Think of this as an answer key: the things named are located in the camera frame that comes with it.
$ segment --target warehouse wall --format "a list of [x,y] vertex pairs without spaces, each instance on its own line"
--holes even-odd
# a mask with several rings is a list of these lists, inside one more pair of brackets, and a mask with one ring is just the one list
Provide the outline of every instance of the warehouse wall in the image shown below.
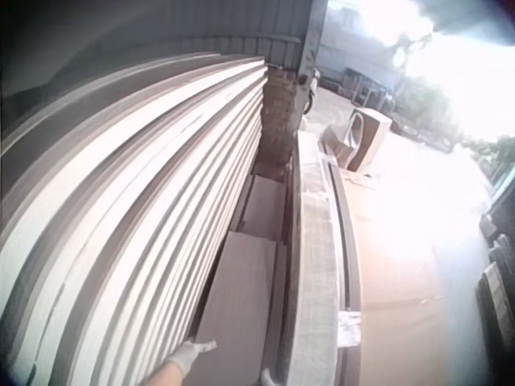
[[157,56],[193,51],[263,55],[268,63],[297,70],[311,3],[52,0],[32,7],[30,14],[20,7],[23,14],[13,17],[20,23],[5,33],[2,94],[40,87],[86,62],[137,50]]
[[369,36],[356,10],[328,8],[316,58],[322,76],[342,81],[344,69],[351,68],[383,86],[394,88],[398,74],[392,58],[391,50]]

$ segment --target sky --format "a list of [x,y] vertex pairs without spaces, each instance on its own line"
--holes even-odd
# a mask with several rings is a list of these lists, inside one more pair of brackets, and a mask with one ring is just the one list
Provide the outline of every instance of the sky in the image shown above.
[[[415,38],[432,31],[431,21],[409,0],[330,0],[328,6],[358,10],[370,35],[386,47],[402,33]],[[434,33],[432,42],[410,57],[406,74],[443,89],[465,134],[486,141],[515,136],[515,47]]]
[[443,89],[465,134],[486,141],[515,136],[515,47],[435,35],[410,58],[406,74]]

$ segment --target corrugated metal wall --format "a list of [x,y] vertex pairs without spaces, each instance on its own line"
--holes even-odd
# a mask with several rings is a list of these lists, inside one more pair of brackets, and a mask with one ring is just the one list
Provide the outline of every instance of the corrugated metal wall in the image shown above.
[[2,55],[4,126],[119,68],[195,51],[264,56],[299,70],[313,0],[84,0],[45,3]]
[[297,70],[311,0],[168,0],[112,29],[76,60],[110,52],[155,47],[182,54],[217,51],[264,56]]

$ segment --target brick pillar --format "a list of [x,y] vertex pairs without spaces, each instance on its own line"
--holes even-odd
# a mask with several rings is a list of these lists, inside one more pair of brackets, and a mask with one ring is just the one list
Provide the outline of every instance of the brick pillar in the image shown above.
[[295,80],[295,72],[268,70],[263,88],[262,137],[257,151],[257,162],[264,166],[283,168],[290,160],[294,133],[288,129],[288,123],[294,110]]

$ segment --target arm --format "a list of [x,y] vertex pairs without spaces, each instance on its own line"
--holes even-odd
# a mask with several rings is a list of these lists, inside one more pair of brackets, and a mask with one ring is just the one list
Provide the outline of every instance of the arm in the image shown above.
[[167,357],[167,363],[148,381],[150,386],[180,386],[199,354],[216,348],[216,342],[193,343],[187,340]]

